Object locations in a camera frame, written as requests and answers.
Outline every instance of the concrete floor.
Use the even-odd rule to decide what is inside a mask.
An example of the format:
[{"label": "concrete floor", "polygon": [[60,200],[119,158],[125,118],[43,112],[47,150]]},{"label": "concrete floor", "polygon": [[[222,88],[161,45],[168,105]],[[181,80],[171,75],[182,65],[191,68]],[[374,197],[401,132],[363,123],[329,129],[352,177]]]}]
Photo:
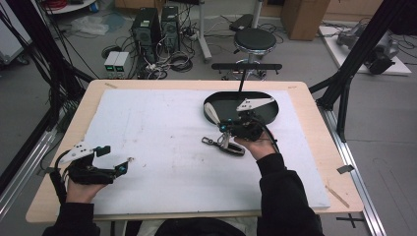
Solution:
[{"label": "concrete floor", "polygon": [[[99,12],[95,16],[108,18],[109,12]],[[90,15],[88,11],[61,15],[58,23],[64,28],[71,20]],[[99,77],[105,78],[104,59],[101,50],[113,45],[120,36],[129,36],[132,21],[126,18],[123,26],[108,32],[106,36],[91,36],[75,33],[68,38],[77,51]],[[207,29],[223,18],[206,19]],[[279,19],[261,19],[261,24],[280,26]],[[218,24],[216,34],[231,35],[226,30],[228,24]],[[268,80],[301,81],[307,86],[332,76],[337,67],[323,40],[289,40],[285,33],[278,32],[283,43],[267,55],[263,62],[280,63],[283,68],[278,76],[269,73]],[[232,38],[207,37],[212,53],[212,61],[235,62],[246,57],[243,53],[233,54]],[[217,71],[205,64],[200,46],[196,43],[194,67],[187,73],[168,72],[165,80],[220,80]],[[416,55],[416,50],[408,53]],[[89,75],[94,75],[71,49],[74,65]],[[402,52],[398,54],[402,62],[416,63],[416,59]],[[372,76],[357,74],[351,85],[349,107],[346,120],[346,139],[358,165],[371,199],[381,218],[387,235],[417,235],[417,81],[416,66],[408,66],[410,76]],[[319,98],[322,91],[313,94]],[[48,86],[42,80],[33,63],[23,66],[13,63],[0,71],[0,172],[10,163],[36,124],[48,109]],[[334,105],[337,113],[338,103]],[[42,177],[33,175],[17,196],[15,203],[0,222],[0,235],[40,235],[46,224],[30,224],[25,220],[26,212],[35,195]],[[347,214],[322,215],[326,235],[370,235],[364,222],[337,220]],[[352,217],[363,218],[361,213]],[[116,235],[122,233],[122,222],[116,222]],[[110,235],[109,222],[99,222],[101,235]]]}]

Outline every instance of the robotic hand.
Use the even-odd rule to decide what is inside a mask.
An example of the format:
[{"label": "robotic hand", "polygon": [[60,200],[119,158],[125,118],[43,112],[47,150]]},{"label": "robotic hand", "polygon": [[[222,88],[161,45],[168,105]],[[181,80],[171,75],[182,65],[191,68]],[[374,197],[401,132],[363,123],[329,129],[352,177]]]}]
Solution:
[{"label": "robotic hand", "polygon": [[[75,145],[74,148],[63,152],[58,157],[49,177],[61,204],[65,203],[67,197],[65,188],[65,176],[67,172],[75,183],[83,185],[112,184],[117,177],[127,173],[128,163],[131,158],[128,158],[127,161],[115,166],[114,169],[100,169],[92,165],[92,161],[95,157],[100,157],[109,153],[110,146],[90,148],[85,142],[81,141]],[[69,161],[72,161],[71,164],[65,169],[63,176],[61,176],[58,164],[67,163]]]}]

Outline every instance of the black mount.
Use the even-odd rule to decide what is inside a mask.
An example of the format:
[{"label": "black mount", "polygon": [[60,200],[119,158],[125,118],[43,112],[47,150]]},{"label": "black mount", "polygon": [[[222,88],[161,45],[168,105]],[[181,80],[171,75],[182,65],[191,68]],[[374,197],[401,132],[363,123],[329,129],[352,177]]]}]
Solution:
[{"label": "black mount", "polygon": [[336,131],[341,140],[346,142],[344,136],[347,103],[350,83],[359,68],[369,57],[377,43],[396,20],[409,0],[385,0],[368,23],[367,27],[353,46],[340,69],[330,78],[309,88],[311,93],[328,87],[325,94],[317,100],[317,105],[325,110],[332,110],[334,103],[340,97]]}]

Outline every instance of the black jacket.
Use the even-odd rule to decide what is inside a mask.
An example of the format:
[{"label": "black jacket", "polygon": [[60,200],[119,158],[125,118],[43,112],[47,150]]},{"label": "black jacket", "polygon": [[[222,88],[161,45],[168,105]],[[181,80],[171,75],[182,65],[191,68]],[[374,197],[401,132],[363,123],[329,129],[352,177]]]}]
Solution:
[{"label": "black jacket", "polygon": [[[262,174],[262,217],[258,218],[258,236],[323,235],[318,218],[308,206],[303,183],[295,171],[286,169],[281,154],[270,154],[257,163]],[[99,235],[92,217],[93,204],[63,204],[55,225],[47,228],[43,236]],[[162,233],[166,230],[164,225],[159,228],[158,235],[168,235]],[[234,234],[216,232],[210,235]]]}]

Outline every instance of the key fob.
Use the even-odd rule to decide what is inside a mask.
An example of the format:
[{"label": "key fob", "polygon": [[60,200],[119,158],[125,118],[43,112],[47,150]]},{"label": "key fob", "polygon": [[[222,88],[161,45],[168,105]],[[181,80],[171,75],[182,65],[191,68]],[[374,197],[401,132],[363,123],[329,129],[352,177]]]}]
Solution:
[{"label": "key fob", "polygon": [[236,156],[242,156],[245,154],[245,149],[243,147],[240,147],[233,143],[229,143],[227,148],[220,147],[220,150]]}]

